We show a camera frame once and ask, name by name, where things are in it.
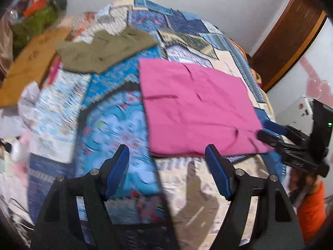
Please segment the orange sleeve forearm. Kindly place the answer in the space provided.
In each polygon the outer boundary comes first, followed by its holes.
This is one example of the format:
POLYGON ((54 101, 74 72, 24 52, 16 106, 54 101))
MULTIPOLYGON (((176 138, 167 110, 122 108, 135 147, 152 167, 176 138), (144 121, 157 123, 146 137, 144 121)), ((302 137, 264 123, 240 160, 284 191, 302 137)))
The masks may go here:
POLYGON ((324 184, 320 181, 316 191, 305 197, 297 209, 297 218, 305 244, 314 238, 326 219, 324 194, 324 184))

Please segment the person's right hand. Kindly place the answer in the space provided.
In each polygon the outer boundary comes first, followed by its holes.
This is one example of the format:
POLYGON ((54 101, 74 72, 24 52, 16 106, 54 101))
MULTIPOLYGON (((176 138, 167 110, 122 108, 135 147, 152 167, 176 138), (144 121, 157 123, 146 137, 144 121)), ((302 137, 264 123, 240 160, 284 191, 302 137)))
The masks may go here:
POLYGON ((300 169, 292 168, 288 187, 290 190, 290 202, 297 208, 305 197, 315 192, 317 176, 300 169))

